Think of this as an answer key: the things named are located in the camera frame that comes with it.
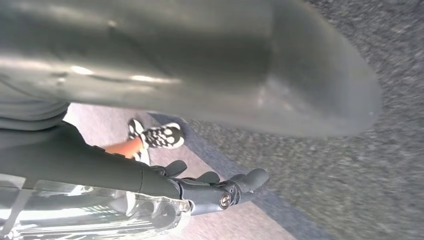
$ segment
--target robotic hand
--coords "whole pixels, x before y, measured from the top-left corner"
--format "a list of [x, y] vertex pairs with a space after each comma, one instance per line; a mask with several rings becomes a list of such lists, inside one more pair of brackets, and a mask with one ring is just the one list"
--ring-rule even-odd
[[220, 182], [215, 172], [209, 171], [198, 178], [175, 178], [187, 169], [187, 165], [177, 160], [166, 167], [151, 167], [159, 175], [169, 177], [179, 188], [181, 200], [188, 200], [191, 215], [219, 212], [230, 206], [252, 200], [259, 189], [268, 181], [269, 174], [257, 168], [248, 174], [237, 174]]

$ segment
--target metal screw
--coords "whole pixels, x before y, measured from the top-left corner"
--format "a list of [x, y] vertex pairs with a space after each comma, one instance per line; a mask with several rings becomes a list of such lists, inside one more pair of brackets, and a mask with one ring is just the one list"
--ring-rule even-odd
[[230, 200], [231, 200], [231, 197], [228, 194], [228, 192], [226, 192], [221, 196], [219, 205], [221, 206], [222, 209], [227, 209], [230, 206]]

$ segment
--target transparent prosthetic component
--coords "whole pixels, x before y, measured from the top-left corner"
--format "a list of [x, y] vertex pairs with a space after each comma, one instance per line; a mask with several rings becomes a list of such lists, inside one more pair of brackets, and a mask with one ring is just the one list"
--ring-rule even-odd
[[[2, 196], [11, 190], [4, 185]], [[3, 236], [13, 240], [145, 239], [183, 228], [191, 214], [186, 200], [108, 188], [41, 180], [34, 189], [14, 189], [15, 199], [0, 210], [2, 223], [12, 223]]]

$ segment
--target gray carpet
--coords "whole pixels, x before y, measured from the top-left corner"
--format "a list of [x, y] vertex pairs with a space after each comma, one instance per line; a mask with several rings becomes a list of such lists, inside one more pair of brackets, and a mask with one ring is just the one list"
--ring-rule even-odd
[[380, 121], [352, 137], [281, 137], [189, 120], [340, 240], [424, 239], [424, 3], [310, 0], [379, 75]]

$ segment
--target black and white sneaker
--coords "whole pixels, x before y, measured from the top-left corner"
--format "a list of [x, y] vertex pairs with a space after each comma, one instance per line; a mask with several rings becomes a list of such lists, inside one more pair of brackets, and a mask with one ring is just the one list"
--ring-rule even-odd
[[131, 119], [128, 122], [128, 138], [139, 137], [143, 142], [143, 148], [166, 148], [175, 149], [184, 144], [184, 134], [178, 123], [172, 122], [158, 127], [144, 130], [142, 124]]
[[[128, 122], [128, 139], [135, 139], [140, 136], [140, 134], [144, 131], [143, 125], [141, 122], [131, 119]], [[142, 162], [150, 166], [150, 157], [147, 149], [140, 149], [139, 152], [134, 153], [132, 159], [137, 162]]]
[[178, 123], [171, 122], [159, 127], [152, 127], [140, 134], [145, 149], [176, 149], [184, 144], [184, 135]]

